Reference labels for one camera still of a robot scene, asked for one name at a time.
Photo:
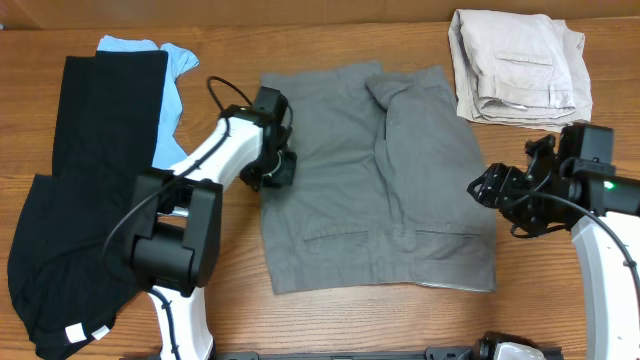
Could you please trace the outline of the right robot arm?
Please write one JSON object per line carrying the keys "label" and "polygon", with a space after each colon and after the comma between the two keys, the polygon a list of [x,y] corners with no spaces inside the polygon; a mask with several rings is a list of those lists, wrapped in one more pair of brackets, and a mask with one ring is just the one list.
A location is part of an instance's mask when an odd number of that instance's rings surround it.
{"label": "right robot arm", "polygon": [[526,170],[494,163],[467,188],[511,234],[570,232],[581,268],[590,359],[639,356],[639,182],[612,163],[614,132],[576,124],[529,141]]}

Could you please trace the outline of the grey shorts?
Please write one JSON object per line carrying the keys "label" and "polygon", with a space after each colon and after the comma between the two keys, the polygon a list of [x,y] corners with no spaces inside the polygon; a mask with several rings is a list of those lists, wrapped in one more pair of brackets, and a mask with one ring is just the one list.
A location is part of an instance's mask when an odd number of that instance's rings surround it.
{"label": "grey shorts", "polygon": [[277,294],[413,283],[496,287],[496,217],[468,194],[486,168],[438,66],[377,62],[265,74],[293,110],[291,185],[261,193]]}

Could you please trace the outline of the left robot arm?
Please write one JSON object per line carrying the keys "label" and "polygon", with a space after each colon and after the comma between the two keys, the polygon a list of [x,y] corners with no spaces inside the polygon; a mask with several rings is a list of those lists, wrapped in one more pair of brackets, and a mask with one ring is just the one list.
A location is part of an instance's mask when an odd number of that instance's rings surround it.
{"label": "left robot arm", "polygon": [[132,208],[117,228],[123,263],[155,307],[159,358],[214,358],[205,287],[220,252],[224,191],[235,179],[255,192],[291,185],[292,125],[287,98],[261,87],[254,101],[223,109],[214,132],[186,159],[138,176]]}

